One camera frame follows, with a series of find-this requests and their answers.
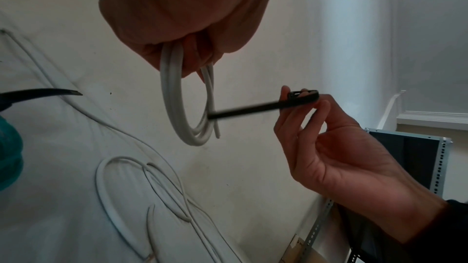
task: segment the black sleeve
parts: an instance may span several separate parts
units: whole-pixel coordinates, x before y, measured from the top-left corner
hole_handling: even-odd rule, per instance
[[[468,205],[447,202],[447,209],[405,244],[414,263],[468,261]]]

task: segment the teal object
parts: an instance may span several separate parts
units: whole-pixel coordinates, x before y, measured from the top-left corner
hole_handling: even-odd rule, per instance
[[[0,190],[13,184],[23,170],[23,140],[16,129],[0,116]]]

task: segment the white fabric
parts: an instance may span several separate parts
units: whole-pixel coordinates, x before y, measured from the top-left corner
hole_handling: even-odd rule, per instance
[[[0,61],[0,92],[50,87],[27,56],[1,35]],[[2,262],[142,262],[103,210],[95,171],[101,160],[113,155],[164,161],[58,97],[17,104],[1,115],[24,141],[23,172],[0,191]],[[212,262],[192,225],[167,209],[163,200],[170,199],[155,194],[140,167],[113,162],[104,180],[117,212],[148,252],[146,216],[149,205],[156,204],[158,262]],[[160,184],[153,181],[153,186]],[[181,198],[177,190],[173,193]],[[225,250],[223,261],[238,262],[206,217],[195,207],[191,210],[210,240]]]

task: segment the wall molding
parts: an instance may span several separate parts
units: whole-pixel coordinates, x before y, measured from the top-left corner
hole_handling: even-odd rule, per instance
[[[404,111],[398,124],[468,131],[468,113]]]
[[[390,98],[389,103],[387,104],[387,108],[385,108],[384,115],[380,119],[380,122],[377,126],[377,129],[396,131],[397,117],[401,113],[401,95],[404,93],[405,91],[400,91]]]

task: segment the cable on floor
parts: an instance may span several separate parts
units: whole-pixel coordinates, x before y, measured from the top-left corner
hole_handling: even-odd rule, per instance
[[[182,100],[183,58],[184,49],[180,42],[166,42],[163,45],[160,63],[162,95],[167,115],[179,138],[188,145],[201,146],[208,141],[213,128],[216,138],[219,139],[220,137],[217,121],[208,121],[207,118],[208,112],[215,109],[213,65],[210,64],[201,68],[205,80],[207,99],[202,118],[196,128],[193,129],[187,122]]]
[[[9,36],[28,56],[29,58],[32,60],[32,62],[39,68],[39,70],[42,72],[42,74],[46,77],[46,79],[49,81],[49,83],[54,87],[54,88],[60,88],[60,82],[57,82],[57,81],[54,81],[51,79],[51,76],[48,75],[48,73],[45,71],[45,69],[41,66],[41,64],[34,58],[34,56],[31,54],[31,52],[26,48],[26,46],[24,46],[24,43],[27,43],[28,41],[24,40],[20,35],[16,35],[14,34],[13,32],[7,30],[7,29],[0,29],[0,33],[4,33],[6,34],[7,36]],[[165,60],[165,61],[168,61],[168,63],[166,64],[166,66],[171,66],[173,65],[173,63],[175,64],[175,62],[177,61],[178,63],[180,63],[180,68],[181,68],[181,63],[182,63],[182,60],[183,60],[183,50],[181,51],[181,46],[179,47],[177,44],[174,48],[174,50],[172,50],[171,47],[166,47],[165,46],[165,51],[164,52],[164,55],[165,55],[165,58],[168,57],[169,55],[169,50],[171,50],[170,52],[170,57],[171,59],[170,60]],[[170,82],[169,84],[166,84],[165,87],[163,87],[163,91],[166,91],[168,93],[168,95],[175,91],[176,94],[177,91],[180,91],[180,75],[178,76],[178,79],[176,79],[176,76],[174,73],[171,72],[171,74],[168,75],[168,78],[170,79]],[[207,92],[209,93],[209,96],[211,96],[211,99],[208,98],[207,100],[207,107],[205,108],[205,113],[203,115],[203,118],[206,117],[206,111],[209,110],[210,108],[213,107],[213,87],[212,87],[212,82],[213,82],[213,75],[207,73],[207,74],[204,74],[204,78],[205,78],[205,82],[207,82]],[[161,184],[161,186],[163,186],[163,182],[161,182],[158,178],[158,176],[156,174],[154,174],[151,170],[149,170],[149,166],[151,167],[154,167],[157,171],[159,171],[167,180],[169,180],[173,185],[174,187],[180,192],[180,194],[182,195],[183,197],[183,201],[184,203],[181,204],[179,202],[179,200],[172,194],[171,190],[168,189],[168,188],[165,188],[165,191],[170,195],[171,199],[174,200],[174,202],[177,204],[177,206],[179,207],[179,209],[177,208],[174,208],[173,206],[169,206],[168,204],[169,203],[165,203],[166,207],[172,212],[174,213],[174,215],[176,215],[177,217],[179,217],[180,219],[182,219],[183,221],[186,221],[188,223],[191,223],[195,232],[197,233],[197,235],[199,236],[200,240],[202,241],[203,245],[205,246],[206,250],[208,251],[208,253],[210,254],[211,258],[213,259],[214,262],[216,263],[223,263],[225,262],[222,258],[222,252],[220,252],[219,250],[217,250],[217,248],[215,247],[214,244],[212,244],[212,242],[210,242],[210,240],[208,239],[208,237],[205,235],[203,229],[201,229],[196,221],[196,219],[193,217],[193,214],[191,213],[191,210],[190,210],[190,206],[189,204],[191,204],[192,206],[196,207],[198,210],[200,210],[207,218],[208,220],[213,224],[213,226],[215,227],[215,229],[218,231],[218,233],[220,234],[220,236],[223,238],[224,242],[226,243],[226,245],[231,249],[231,251],[236,255],[236,257],[239,259],[240,262],[244,262],[242,260],[243,256],[239,255],[230,245],[229,243],[226,241],[226,238],[224,237],[224,235],[221,233],[221,231],[219,231],[219,229],[217,228],[216,224],[213,222],[213,220],[211,219],[211,217],[208,215],[208,213],[206,213],[204,210],[201,209],[200,206],[197,205],[196,202],[194,202],[192,199],[188,198],[186,196],[186,193],[185,193],[185,188],[184,188],[184,184],[182,183],[179,175],[177,174],[176,170],[166,161],[166,159],[161,155],[159,154],[159,152],[156,151],[156,149],[154,149],[153,147],[151,147],[148,143],[146,143],[145,141],[131,135],[130,133],[126,132],[126,131],[123,131],[121,130],[120,128],[116,127],[115,125],[113,124],[110,124],[108,122],[106,122],[105,120],[102,120],[100,119],[99,117],[95,116],[94,114],[88,112],[87,110],[81,108],[80,106],[78,106],[77,104],[75,104],[73,101],[69,101],[69,100],[66,100],[65,98],[62,98],[64,99],[64,101],[66,103],[68,103],[70,106],[72,106],[75,110],[77,110],[78,112],[82,113],[83,115],[87,116],[88,118],[98,122],[99,124],[103,125],[103,126],[106,126],[112,130],[115,130],[117,132],[120,132],[142,144],[144,144],[145,146],[147,146],[148,148],[150,148],[154,153],[156,153],[157,155],[159,155],[165,162],[166,164],[169,166],[169,168],[171,169],[171,171],[174,173],[174,175],[176,176],[177,178],[177,182],[179,185],[176,185],[171,178],[169,178],[169,176],[163,171],[163,169],[157,165],[157,164],[154,164],[154,163],[148,163],[148,164],[145,164],[143,162],[140,162],[138,161],[137,159],[135,158],[132,158],[132,157],[128,157],[128,156],[114,156],[114,157],[108,157],[104,160],[102,160],[98,167],[97,167],[97,170],[96,170],[96,187],[97,187],[97,193],[98,193],[98,196],[99,196],[99,199],[107,213],[107,215],[109,216],[109,218],[111,219],[112,223],[114,224],[115,228],[119,231],[119,233],[122,235],[122,237],[127,241],[127,243],[130,245],[130,247],[142,258],[144,259],[146,262],[148,262],[147,259],[151,259],[151,258],[154,258],[156,261],[157,261],[157,250],[156,250],[156,246],[155,246],[155,233],[156,233],[156,229],[154,228],[154,224],[153,224],[153,220],[154,220],[154,210],[155,210],[155,205],[152,205],[148,208],[148,213],[147,213],[147,228],[148,228],[148,234],[149,234],[149,239],[150,239],[150,245],[152,246],[152,253],[148,253],[147,250],[144,250],[143,247],[141,246],[141,243],[139,243],[137,241],[137,239],[133,236],[132,232],[130,229],[128,229],[128,227],[126,226],[126,224],[124,223],[124,221],[122,220],[122,218],[119,216],[117,210],[114,208],[113,204],[112,204],[112,201],[111,201],[111,198],[109,196],[109,194],[107,193],[107,190],[106,190],[106,187],[104,185],[104,169],[107,165],[111,164],[113,161],[115,160],[127,160],[127,161],[131,161],[131,162],[134,162],[138,165],[140,165],[142,168],[143,168],[143,171],[145,173],[145,176],[146,178],[148,179],[148,182],[149,182],[149,178],[155,178],[156,180],[159,181],[159,183]],[[182,99],[180,98],[180,100],[177,101],[177,103],[182,103]],[[180,107],[175,104],[169,104],[169,106],[176,106],[175,109],[171,109],[171,113],[170,114],[173,114],[172,112],[175,112],[176,110],[178,110],[177,108]],[[178,125],[179,123],[177,123],[177,130],[176,131],[182,131],[182,128],[184,127],[183,125]],[[214,123],[208,123],[208,124],[203,124],[202,125],[203,128],[202,128],[202,131],[204,131],[204,133],[201,134],[201,137],[198,138],[196,141],[198,141],[197,143],[202,143],[203,141],[206,141],[208,140],[209,138],[209,135],[211,134],[211,131],[213,130],[213,128],[216,126]],[[150,182],[151,184],[151,187],[153,188],[154,192],[156,194],[158,194],[158,190],[155,189],[155,187],[152,185],[152,182]]]

